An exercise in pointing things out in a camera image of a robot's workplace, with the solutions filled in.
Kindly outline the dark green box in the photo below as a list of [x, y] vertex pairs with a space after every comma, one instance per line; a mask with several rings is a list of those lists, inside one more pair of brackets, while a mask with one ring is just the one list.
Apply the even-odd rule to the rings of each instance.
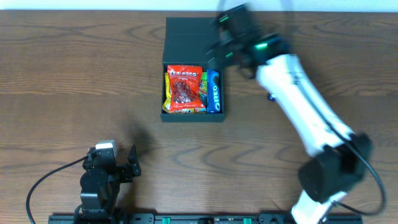
[[220, 39], [212, 17], [168, 17], [162, 58], [163, 72], [168, 65], [193, 65], [216, 70], [219, 75], [221, 112], [218, 114], [169, 114], [160, 112], [163, 122], [222, 122], [225, 119], [224, 71], [208, 62], [214, 57], [211, 45]]

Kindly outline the Dairy Milk chocolate bar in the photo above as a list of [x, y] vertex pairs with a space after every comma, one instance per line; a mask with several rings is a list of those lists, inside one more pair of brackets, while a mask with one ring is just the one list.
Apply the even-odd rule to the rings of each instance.
[[276, 98], [273, 97], [273, 95], [268, 95], [268, 100], [270, 100], [270, 101], [276, 101]]

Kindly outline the yellow snack bag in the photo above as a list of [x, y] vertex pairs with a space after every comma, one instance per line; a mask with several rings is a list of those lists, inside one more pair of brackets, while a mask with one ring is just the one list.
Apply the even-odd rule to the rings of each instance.
[[170, 111], [170, 107], [171, 107], [171, 89], [170, 89], [170, 81], [169, 81], [169, 75], [168, 73], [164, 74], [164, 78], [165, 78], [165, 95], [166, 95], [166, 99], [162, 105], [162, 110], [166, 113], [170, 113], [170, 114], [189, 114], [189, 113], [194, 113], [194, 109], [193, 108], [186, 108], [186, 109], [181, 109], [181, 110], [177, 110], [177, 111]]

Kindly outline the blue Oreo pack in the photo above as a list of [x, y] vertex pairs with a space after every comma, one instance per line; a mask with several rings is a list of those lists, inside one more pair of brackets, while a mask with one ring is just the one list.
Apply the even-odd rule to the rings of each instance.
[[207, 113], [217, 114], [221, 111], [220, 99], [220, 75], [215, 70], [207, 70], [208, 90], [207, 90]]

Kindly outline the red snack bag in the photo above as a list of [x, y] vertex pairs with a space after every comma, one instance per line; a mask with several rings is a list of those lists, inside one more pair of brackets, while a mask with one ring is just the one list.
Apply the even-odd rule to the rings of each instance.
[[169, 65], [167, 73], [171, 91], [169, 113], [203, 111], [205, 105], [199, 89], [203, 69], [192, 65]]

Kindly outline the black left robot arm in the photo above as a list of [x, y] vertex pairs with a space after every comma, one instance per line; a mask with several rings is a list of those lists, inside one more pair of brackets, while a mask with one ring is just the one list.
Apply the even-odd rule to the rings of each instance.
[[81, 205], [75, 209], [73, 223], [121, 223], [125, 215], [116, 208], [120, 185], [141, 175], [136, 146], [127, 162], [116, 163], [117, 149], [113, 140], [91, 147], [83, 161], [85, 173], [80, 179]]

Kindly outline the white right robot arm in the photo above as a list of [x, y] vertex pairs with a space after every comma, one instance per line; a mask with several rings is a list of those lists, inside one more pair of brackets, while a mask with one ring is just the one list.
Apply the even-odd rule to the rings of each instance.
[[247, 5], [219, 12], [214, 26], [220, 39], [213, 44], [211, 65], [238, 65], [249, 70], [269, 92], [297, 130], [310, 157], [298, 170], [302, 187], [290, 216], [295, 223], [322, 223], [365, 176], [371, 142], [355, 134], [328, 106], [311, 83], [289, 43], [265, 34]]

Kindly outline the Haribo gummy bag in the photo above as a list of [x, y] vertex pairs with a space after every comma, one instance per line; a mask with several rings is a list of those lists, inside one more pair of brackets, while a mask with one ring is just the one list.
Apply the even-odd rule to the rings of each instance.
[[208, 104], [207, 91], [208, 91], [208, 76], [206, 72], [203, 72], [199, 82], [199, 95], [201, 102], [205, 107], [207, 107]]

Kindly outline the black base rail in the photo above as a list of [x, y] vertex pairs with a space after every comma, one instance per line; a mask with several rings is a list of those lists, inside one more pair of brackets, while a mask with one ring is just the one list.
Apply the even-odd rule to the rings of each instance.
[[[73, 215], [51, 215], [48, 224], [75, 223]], [[121, 214], [109, 221], [83, 218], [76, 223], [120, 223], [120, 224], [293, 224], [289, 215], [282, 213], [260, 213], [258, 215], [154, 215], [151, 213]], [[333, 224], [362, 224], [359, 215], [329, 215], [323, 222]]]

